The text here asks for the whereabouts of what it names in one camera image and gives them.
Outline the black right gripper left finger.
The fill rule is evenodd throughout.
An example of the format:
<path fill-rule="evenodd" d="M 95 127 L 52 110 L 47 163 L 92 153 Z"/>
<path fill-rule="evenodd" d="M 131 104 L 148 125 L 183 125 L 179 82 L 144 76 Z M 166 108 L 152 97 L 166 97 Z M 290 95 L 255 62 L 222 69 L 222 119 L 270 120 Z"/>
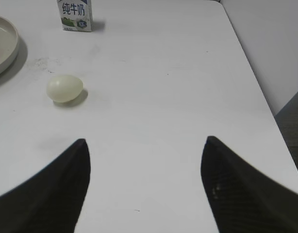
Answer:
<path fill-rule="evenodd" d="M 90 183 L 90 153 L 76 140 L 34 176 L 0 196 L 0 233 L 72 233 Z"/>

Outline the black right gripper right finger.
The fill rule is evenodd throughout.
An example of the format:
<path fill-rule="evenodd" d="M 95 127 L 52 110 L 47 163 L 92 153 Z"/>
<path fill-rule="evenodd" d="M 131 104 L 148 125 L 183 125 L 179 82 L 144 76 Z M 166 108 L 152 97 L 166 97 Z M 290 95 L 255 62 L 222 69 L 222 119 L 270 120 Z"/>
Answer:
<path fill-rule="evenodd" d="M 298 233 L 298 194 L 207 137 L 200 175 L 219 232 Z"/>

